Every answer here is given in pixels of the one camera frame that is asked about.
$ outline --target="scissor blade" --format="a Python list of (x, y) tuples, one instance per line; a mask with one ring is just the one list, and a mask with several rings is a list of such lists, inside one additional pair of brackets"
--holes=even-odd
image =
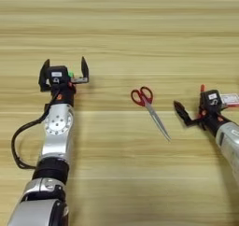
[(153, 120), (155, 121), (156, 125), (160, 128), (161, 132), (163, 133), (163, 135), (165, 136), (165, 138), (168, 141), (171, 141), (171, 137), (169, 136), (169, 134), (167, 133), (164, 125), (162, 124), (162, 121), (160, 120), (159, 116), (157, 115), (157, 113), (155, 112), (154, 108), (152, 107), (151, 104), (149, 104), (148, 102), (146, 102), (146, 108), (150, 114), (150, 116), (153, 118)]

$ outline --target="cable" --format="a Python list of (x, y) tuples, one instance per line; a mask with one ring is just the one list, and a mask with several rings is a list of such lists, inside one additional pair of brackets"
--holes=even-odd
[(30, 127), (33, 127), (33, 126), (35, 126), (35, 125), (37, 125), (37, 124), (40, 124), (40, 123), (46, 118), (46, 116), (49, 114), (49, 109), (50, 109), (51, 105), (52, 105), (53, 102), (56, 100), (56, 98), (57, 98), (57, 96), (59, 95), (60, 91), (61, 91), (61, 89), (59, 89), (59, 90), (55, 93), (55, 95), (52, 97), (51, 101), (49, 102), (47, 108), (45, 109), (43, 115), (42, 115), (40, 118), (38, 118), (37, 120), (33, 120), (33, 121), (31, 121), (31, 122), (28, 122), (28, 123), (22, 125), (22, 126), (16, 131), (16, 133), (12, 136), (12, 139), (11, 139), (11, 152), (12, 152), (12, 156), (13, 156), (13, 159), (14, 159), (15, 163), (18, 165), (18, 167), (19, 167), (20, 169), (35, 169), (35, 166), (32, 166), (32, 165), (30, 165), (30, 164), (27, 164), (27, 163), (23, 162), (23, 161), (21, 160), (21, 158), (19, 157), (19, 155), (17, 154), (16, 146), (15, 146), (15, 141), (16, 141), (17, 136), (18, 136), (21, 132), (25, 131), (26, 129), (28, 129), (28, 128), (30, 128)]

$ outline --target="red scissor handle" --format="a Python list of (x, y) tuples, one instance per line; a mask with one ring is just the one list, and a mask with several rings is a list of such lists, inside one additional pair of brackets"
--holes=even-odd
[[(136, 95), (136, 94), (137, 94), (137, 96), (139, 98), (139, 101), (134, 98), (134, 95)], [(140, 89), (140, 91), (139, 90), (132, 90), (131, 91), (131, 98), (132, 98), (132, 100), (136, 104), (138, 104), (140, 106), (145, 106), (146, 105), (143, 97), (147, 100), (148, 103), (151, 104), (152, 101), (153, 101), (153, 92), (152, 92), (152, 90), (150, 88), (148, 88), (148, 87), (142, 87)]]
[(144, 96), (144, 97), (146, 98), (146, 100), (147, 100), (150, 104), (152, 104), (152, 102), (153, 102), (153, 92), (152, 92), (152, 90), (151, 90), (150, 88), (148, 88), (148, 87), (142, 87), (142, 88), (140, 89), (140, 93), (141, 93), (141, 96)]

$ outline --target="table surface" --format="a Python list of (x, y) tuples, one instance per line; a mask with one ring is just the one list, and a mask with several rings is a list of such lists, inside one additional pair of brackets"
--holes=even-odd
[[(91, 83), (78, 86), (67, 184), (71, 226), (235, 226), (239, 191), (214, 138), (186, 129), (173, 109), (195, 116), (200, 85), (238, 92), (238, 0), (0, 0), (0, 225), (32, 171), (14, 164), (10, 139), (42, 113), (42, 64), (65, 64)], [(167, 128), (168, 143), (130, 92), (143, 85)], [(239, 122), (239, 110), (225, 116)], [(42, 125), (20, 135), (35, 164)]]

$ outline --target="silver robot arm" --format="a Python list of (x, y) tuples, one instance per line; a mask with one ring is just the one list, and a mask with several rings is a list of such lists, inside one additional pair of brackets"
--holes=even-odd
[(49, 61), (43, 65), (39, 78), (41, 91), (51, 91), (52, 95), (57, 92), (58, 96), (45, 118), (46, 138), (32, 180), (27, 183), (8, 226), (68, 225), (65, 185), (70, 169), (75, 84), (89, 81), (84, 59), (81, 64), (84, 78), (74, 80), (65, 66), (49, 67)]
[(239, 126), (234, 122), (222, 125), (218, 129), (216, 142), (222, 155), (229, 162), (234, 178), (239, 185)]

